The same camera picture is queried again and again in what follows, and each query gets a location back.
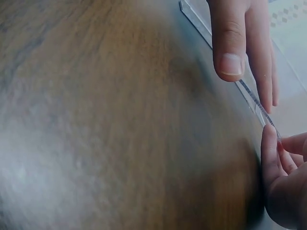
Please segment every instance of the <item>brown table surface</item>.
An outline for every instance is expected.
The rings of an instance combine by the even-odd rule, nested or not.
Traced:
[[[261,125],[177,0],[1,0],[0,45],[1,230],[263,219]]]

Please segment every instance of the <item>clear plastic ruler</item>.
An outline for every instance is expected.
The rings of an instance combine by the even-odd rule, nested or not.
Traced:
[[[206,26],[205,23],[200,19],[200,17],[197,15],[197,13],[191,8],[189,3],[186,2],[186,0],[182,0],[179,2],[181,11],[185,14],[185,16],[189,19],[189,21],[194,25],[194,27],[198,30],[198,32],[201,34],[201,36],[205,39],[207,44],[212,49],[212,34],[211,30]],[[272,126],[275,127],[272,119],[268,115],[268,113],[265,111],[263,106],[261,105],[259,99],[257,96],[253,93],[253,91],[248,87],[248,85],[244,82],[243,79],[238,81],[241,86],[245,89],[245,91],[248,93],[248,95],[251,97],[252,101],[255,103],[255,105],[260,109],[261,111],[261,117],[265,117],[266,122],[270,123]],[[281,141],[281,136],[279,132],[277,131],[277,138],[278,141]]]

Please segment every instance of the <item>hand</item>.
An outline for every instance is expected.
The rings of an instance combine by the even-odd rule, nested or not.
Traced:
[[[307,133],[282,139],[267,125],[262,134],[261,167],[270,217],[288,228],[307,229]]]
[[[270,39],[267,0],[207,0],[212,21],[213,62],[225,81],[244,74],[245,53],[268,113],[278,103],[278,82]]]

